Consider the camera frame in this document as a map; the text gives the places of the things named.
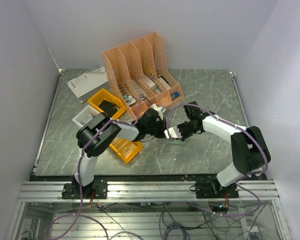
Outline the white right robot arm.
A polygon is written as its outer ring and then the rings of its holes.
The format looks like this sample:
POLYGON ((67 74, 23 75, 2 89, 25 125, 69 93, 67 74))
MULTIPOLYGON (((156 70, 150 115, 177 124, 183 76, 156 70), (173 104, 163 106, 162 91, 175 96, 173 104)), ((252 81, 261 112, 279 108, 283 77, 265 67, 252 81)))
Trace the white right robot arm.
POLYGON ((252 173, 264 173, 271 155, 263 134, 257 126, 241 126, 231 123, 211 111, 205 111, 196 102, 183 106, 188 121, 171 127, 168 132, 174 139, 185 140, 193 134, 211 133, 230 144, 232 160, 216 175, 210 186, 216 198, 228 192, 228 186, 252 173))

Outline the yellow bin with black items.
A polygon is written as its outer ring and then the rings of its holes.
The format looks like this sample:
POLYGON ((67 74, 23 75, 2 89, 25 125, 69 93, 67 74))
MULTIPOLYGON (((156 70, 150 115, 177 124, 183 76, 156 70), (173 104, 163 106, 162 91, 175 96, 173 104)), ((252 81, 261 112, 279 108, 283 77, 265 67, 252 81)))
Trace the yellow bin with black items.
POLYGON ((88 103, 96 110, 106 113, 115 120, 119 119, 127 111, 122 100, 105 88, 101 88, 96 94, 90 97, 88 103))

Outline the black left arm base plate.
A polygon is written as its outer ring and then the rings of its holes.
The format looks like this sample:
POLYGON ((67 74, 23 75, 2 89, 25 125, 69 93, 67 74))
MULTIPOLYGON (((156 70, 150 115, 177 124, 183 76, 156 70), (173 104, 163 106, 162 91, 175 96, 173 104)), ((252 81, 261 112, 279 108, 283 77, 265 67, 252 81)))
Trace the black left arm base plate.
MULTIPOLYGON (((103 181, 97 181, 82 187, 83 199, 106 199, 108 193, 108 184, 103 181)), ((80 199, 80 187, 78 183, 66 183, 63 186, 61 198, 64 200, 80 199)))

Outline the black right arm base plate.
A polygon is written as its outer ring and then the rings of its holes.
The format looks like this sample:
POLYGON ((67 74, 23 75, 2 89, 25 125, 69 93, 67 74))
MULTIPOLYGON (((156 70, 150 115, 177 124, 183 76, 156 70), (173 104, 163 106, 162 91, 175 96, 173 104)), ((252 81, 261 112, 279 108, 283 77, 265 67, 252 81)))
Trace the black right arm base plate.
POLYGON ((231 184, 222 187, 217 182, 196 182, 189 190, 194 192, 197 199, 225 199, 226 197, 238 198, 239 194, 236 186, 231 184))

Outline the white bin with cards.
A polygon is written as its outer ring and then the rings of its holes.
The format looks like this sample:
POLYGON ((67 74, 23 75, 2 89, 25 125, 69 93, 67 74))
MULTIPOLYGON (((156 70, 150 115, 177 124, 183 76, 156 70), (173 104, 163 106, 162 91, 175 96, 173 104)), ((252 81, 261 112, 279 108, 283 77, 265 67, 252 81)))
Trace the white bin with cards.
POLYGON ((91 105, 87 105, 72 119, 72 121, 77 125, 78 128, 82 128, 99 113, 100 112, 97 109, 91 105))

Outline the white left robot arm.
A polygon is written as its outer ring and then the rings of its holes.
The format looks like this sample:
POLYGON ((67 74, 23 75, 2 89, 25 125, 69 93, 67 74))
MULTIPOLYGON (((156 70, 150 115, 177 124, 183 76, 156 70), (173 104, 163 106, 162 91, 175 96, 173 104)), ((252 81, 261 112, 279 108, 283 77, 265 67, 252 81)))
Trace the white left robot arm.
POLYGON ((160 108, 149 108, 133 122, 115 120, 101 112, 80 128, 76 138, 77 145, 81 149, 81 157, 72 180, 75 194, 81 199, 91 195, 98 157, 115 138, 131 142, 142 141, 147 135, 158 139, 165 138, 167 123, 163 112, 160 108))

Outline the yellow bin with cards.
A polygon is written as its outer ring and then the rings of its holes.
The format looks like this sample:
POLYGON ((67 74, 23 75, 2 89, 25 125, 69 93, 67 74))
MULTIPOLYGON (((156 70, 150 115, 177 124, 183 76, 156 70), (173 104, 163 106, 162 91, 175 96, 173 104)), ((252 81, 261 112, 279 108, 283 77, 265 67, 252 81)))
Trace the yellow bin with cards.
POLYGON ((109 146, 126 164, 129 164, 143 150, 143 145, 140 141, 134 142, 121 138, 115 138, 109 146))

